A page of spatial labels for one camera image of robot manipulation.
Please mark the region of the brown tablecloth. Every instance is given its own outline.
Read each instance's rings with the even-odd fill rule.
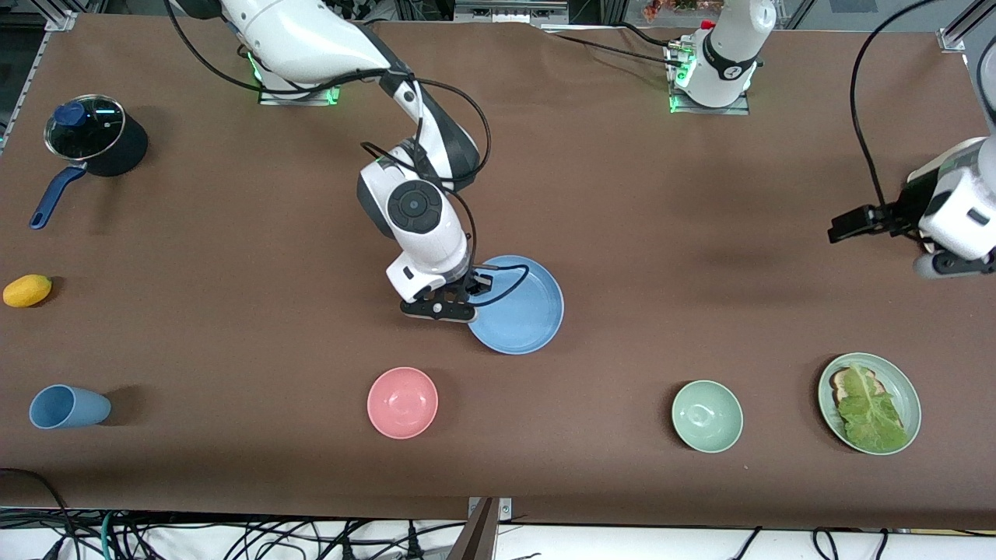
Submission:
[[[221,23],[183,24],[249,79]],[[486,111],[493,157],[465,191],[479,255],[556,275],[553,342],[502,356],[465,326],[398,312],[383,275],[398,248],[356,201],[358,144],[413,125],[376,86],[331,108],[263,108],[166,19],[83,16],[52,39],[0,159],[4,281],[61,278],[41,307],[0,310],[0,463],[80,507],[459,517],[466,496],[499,495],[524,521],[996,526],[996,280],[921,280],[904,240],[827,242],[831,217],[873,201],[848,114],[865,35],[774,33],[751,115],[712,117],[670,114],[659,65],[525,25],[376,29]],[[654,54],[625,31],[584,36]],[[120,100],[148,156],[74,183],[32,231],[63,164],[45,119],[83,93]],[[437,98],[482,139],[461,100]],[[876,41],[860,103],[890,195],[986,134],[962,58],[929,34]],[[894,361],[919,391],[906,451],[863,455],[824,425],[817,376],[851,351]],[[365,413],[371,382],[401,365],[440,394],[408,441]],[[746,417],[717,455],[665,418],[703,378]],[[112,425],[32,428],[28,403],[51,383],[107,394]],[[4,479],[0,502],[44,494]]]

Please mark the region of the green plate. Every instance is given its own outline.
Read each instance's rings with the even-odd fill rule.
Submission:
[[[691,448],[718,453],[733,446],[744,428],[740,403],[714,381],[693,381],[681,388],[671,406],[671,422]]]
[[[837,412],[837,403],[834,402],[834,387],[830,385],[830,378],[836,372],[845,370],[852,365],[864,366],[872,370],[875,373],[875,378],[881,381],[885,390],[892,395],[892,404],[895,406],[895,411],[899,413],[899,419],[902,420],[902,426],[906,429],[906,435],[909,436],[906,445],[895,451],[880,453],[864,450],[848,441],[845,437],[844,419]],[[909,447],[913,443],[913,440],[916,439],[916,435],[920,433],[920,397],[916,395],[916,389],[909,382],[909,378],[899,368],[894,366],[892,362],[873,354],[854,352],[852,354],[844,354],[830,362],[820,376],[820,386],[817,387],[817,399],[820,402],[820,412],[823,413],[823,420],[827,421],[827,425],[834,431],[834,434],[841,441],[862,453],[868,453],[869,455],[892,455],[893,453],[899,453]]]

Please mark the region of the plate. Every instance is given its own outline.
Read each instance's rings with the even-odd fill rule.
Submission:
[[[899,419],[902,421],[902,427],[905,428],[906,435],[909,437],[906,441],[906,445],[896,449],[895,451],[881,453],[866,451],[854,445],[845,437],[844,419],[842,419],[840,413],[837,412],[837,403],[834,402],[834,388],[830,385],[830,378],[833,377],[836,372],[845,370],[851,365],[864,366],[872,370],[875,373],[875,378],[878,379],[882,386],[885,387],[885,390],[892,395],[892,404],[895,406],[895,411],[899,413]],[[869,455],[892,455],[894,453],[899,453],[903,449],[909,447],[909,445],[913,443],[913,440],[916,439],[916,435],[920,433],[920,397],[917,396],[916,389],[914,389],[913,384],[909,382],[909,378],[892,362],[886,360],[885,358],[880,358],[874,354],[854,352],[839,356],[830,362],[823,370],[823,374],[820,376],[820,385],[817,387],[817,399],[820,402],[820,412],[823,414],[823,419],[827,421],[827,425],[834,432],[834,434],[839,437],[841,441],[862,453],[867,453]]]
[[[529,267],[529,275],[508,296],[478,308],[477,320],[470,323],[470,332],[485,346],[502,354],[529,354],[546,346],[557,335],[564,320],[564,294],[557,280],[540,263],[518,255],[494,257],[484,264],[525,264]],[[478,270],[493,276],[494,282],[491,291],[472,296],[470,303],[498,297],[523,274],[521,269]]]
[[[671,405],[678,436],[696,451],[718,453],[733,446],[744,429],[744,413],[733,392],[709,380],[681,388]]]
[[[394,368],[380,374],[367,395],[367,416],[373,427],[392,439],[408,439],[424,432],[438,408],[435,384],[415,368]]]

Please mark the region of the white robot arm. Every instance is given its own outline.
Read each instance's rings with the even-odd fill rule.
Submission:
[[[732,104],[750,87],[757,55],[776,19],[771,0],[727,0],[714,28],[681,38],[691,43],[694,56],[675,84],[701,106]]]
[[[855,208],[828,230],[831,243],[878,233],[922,241],[913,270],[924,278],[996,272],[996,137],[956,145],[910,173],[895,202]]]
[[[379,231],[401,246],[387,278],[402,311],[472,321],[467,292],[483,293],[489,282],[470,273],[467,237],[445,191],[474,180],[480,155],[411,69],[370,28],[346,22],[321,0],[176,2],[193,17],[221,15],[263,67],[264,87],[289,98],[337,77],[383,70],[380,88],[416,122],[417,132],[361,170],[357,198]],[[412,305],[447,286],[456,286],[455,302],[440,297]]]

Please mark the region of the blue plate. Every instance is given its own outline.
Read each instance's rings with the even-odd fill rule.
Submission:
[[[488,259],[494,266],[529,266],[529,276],[508,296],[477,310],[477,320],[470,323],[470,332],[485,346],[502,354],[529,354],[553,340],[564,320],[564,294],[550,271],[540,263],[518,255],[503,255]],[[484,270],[494,276],[491,291],[470,298],[480,303],[496,298],[522,276],[522,269]]]

